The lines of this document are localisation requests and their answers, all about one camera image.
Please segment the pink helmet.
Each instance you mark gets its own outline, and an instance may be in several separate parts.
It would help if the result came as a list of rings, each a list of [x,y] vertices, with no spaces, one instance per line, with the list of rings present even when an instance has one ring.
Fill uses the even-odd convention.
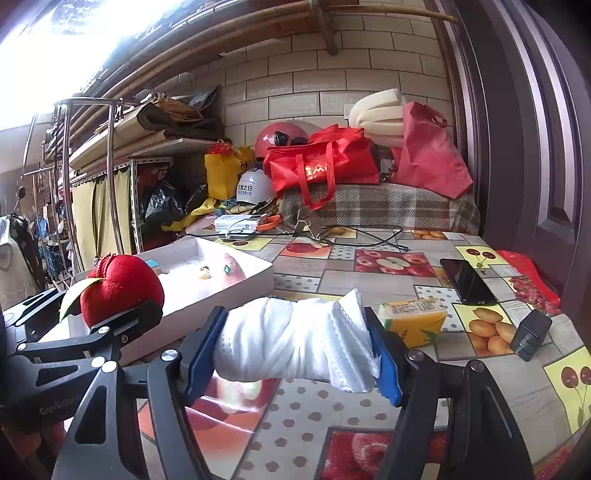
[[[300,145],[308,142],[308,133],[303,127],[291,121],[271,123],[256,136],[254,152],[259,158],[266,157],[270,147]]]

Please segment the small black box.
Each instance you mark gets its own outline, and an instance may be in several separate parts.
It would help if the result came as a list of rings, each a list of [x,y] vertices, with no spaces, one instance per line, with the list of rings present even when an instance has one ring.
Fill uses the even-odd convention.
[[[552,319],[540,312],[532,310],[519,324],[510,343],[511,350],[523,361],[529,362],[542,346]]]

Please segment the white cardboard tray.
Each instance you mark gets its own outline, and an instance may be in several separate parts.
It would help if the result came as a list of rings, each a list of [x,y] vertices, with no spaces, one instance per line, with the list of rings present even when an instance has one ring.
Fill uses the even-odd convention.
[[[229,254],[242,267],[245,280],[228,286],[223,279],[223,256]],[[131,363],[200,328],[215,306],[228,310],[270,293],[270,262],[224,244],[184,237],[167,246],[135,255],[154,260],[162,268],[158,279],[164,290],[160,323],[122,348],[122,362]],[[66,324],[72,332],[82,315]]]

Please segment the red tote bag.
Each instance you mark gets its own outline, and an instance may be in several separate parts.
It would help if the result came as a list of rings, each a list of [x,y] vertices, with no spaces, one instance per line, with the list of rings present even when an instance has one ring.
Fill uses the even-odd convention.
[[[380,183],[373,146],[363,128],[335,124],[315,132],[307,144],[271,147],[263,171],[276,194],[297,188],[304,205],[315,211],[332,200],[339,184]]]

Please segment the black smartphone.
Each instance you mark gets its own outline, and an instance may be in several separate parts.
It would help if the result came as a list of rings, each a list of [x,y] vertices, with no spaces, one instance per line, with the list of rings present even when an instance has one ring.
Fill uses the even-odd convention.
[[[441,259],[440,264],[463,304],[493,305],[497,302],[489,287],[468,261]]]

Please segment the red cushion stool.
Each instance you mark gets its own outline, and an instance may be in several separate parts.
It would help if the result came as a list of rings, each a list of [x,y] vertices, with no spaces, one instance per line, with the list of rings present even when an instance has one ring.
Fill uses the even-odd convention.
[[[535,264],[528,256],[506,250],[498,250],[498,253],[520,273],[517,280],[512,280],[512,285],[520,294],[522,301],[546,313],[560,310],[560,297],[542,280]]]

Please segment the black garbage bag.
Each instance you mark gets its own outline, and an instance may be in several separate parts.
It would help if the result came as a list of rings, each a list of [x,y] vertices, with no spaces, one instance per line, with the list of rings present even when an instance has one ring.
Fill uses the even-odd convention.
[[[207,198],[207,186],[197,185],[187,194],[165,180],[146,187],[140,201],[140,219],[143,233],[179,231],[182,222]]]

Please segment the teal tissue pack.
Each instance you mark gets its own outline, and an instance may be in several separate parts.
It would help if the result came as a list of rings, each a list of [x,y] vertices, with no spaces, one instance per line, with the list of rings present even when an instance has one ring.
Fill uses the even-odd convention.
[[[145,260],[145,263],[151,268],[151,270],[156,275],[160,275],[162,273],[162,268],[156,261],[148,259],[148,260]]]

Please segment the white helmet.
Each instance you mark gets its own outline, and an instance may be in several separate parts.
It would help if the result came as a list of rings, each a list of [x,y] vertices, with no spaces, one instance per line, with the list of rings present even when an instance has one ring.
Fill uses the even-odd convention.
[[[242,174],[236,186],[235,199],[238,202],[257,205],[276,197],[273,182],[263,169],[250,169]]]

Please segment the pink fluffy plush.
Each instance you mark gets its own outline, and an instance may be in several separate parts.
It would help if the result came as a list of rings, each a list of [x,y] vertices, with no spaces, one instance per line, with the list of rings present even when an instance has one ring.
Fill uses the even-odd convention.
[[[245,280],[246,276],[235,257],[225,254],[223,256],[223,279],[228,286],[235,285]]]

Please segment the yellow shopping bag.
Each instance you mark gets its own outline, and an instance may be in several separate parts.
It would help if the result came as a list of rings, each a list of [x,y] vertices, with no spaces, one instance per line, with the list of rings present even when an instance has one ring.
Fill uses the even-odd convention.
[[[204,167],[208,197],[228,200],[235,197],[239,178],[256,164],[252,148],[235,147],[229,143],[217,142],[204,155]]]

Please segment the metal storage shelf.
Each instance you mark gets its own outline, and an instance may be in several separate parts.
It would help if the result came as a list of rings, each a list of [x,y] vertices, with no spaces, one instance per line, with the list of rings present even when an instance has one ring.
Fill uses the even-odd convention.
[[[144,250],[140,218],[140,194],[137,186],[141,164],[166,164],[174,159],[202,155],[222,138],[224,125],[213,114],[221,86],[216,85],[192,95],[170,97],[152,92],[138,105],[125,110],[114,123],[113,168],[129,168],[130,231],[133,246]]]

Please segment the white cloth roll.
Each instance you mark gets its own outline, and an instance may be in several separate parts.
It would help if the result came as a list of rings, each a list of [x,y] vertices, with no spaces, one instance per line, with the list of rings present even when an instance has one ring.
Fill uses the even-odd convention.
[[[349,393],[372,391],[381,372],[356,289],[335,301],[263,297],[232,309],[213,364],[228,381],[308,379]]]

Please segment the cream foam stack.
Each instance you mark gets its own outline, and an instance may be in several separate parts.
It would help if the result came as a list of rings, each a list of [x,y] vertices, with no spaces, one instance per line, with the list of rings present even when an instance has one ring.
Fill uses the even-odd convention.
[[[349,127],[363,129],[376,145],[401,148],[404,142],[404,105],[398,88],[363,97],[349,112]]]

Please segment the red plush apple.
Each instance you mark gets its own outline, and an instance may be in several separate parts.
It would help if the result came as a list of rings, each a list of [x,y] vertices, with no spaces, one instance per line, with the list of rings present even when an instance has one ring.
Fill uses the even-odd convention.
[[[149,301],[160,308],[164,305],[163,287],[150,265],[136,256],[108,254],[66,291],[58,321],[75,315],[73,307],[78,304],[85,324],[91,328]]]

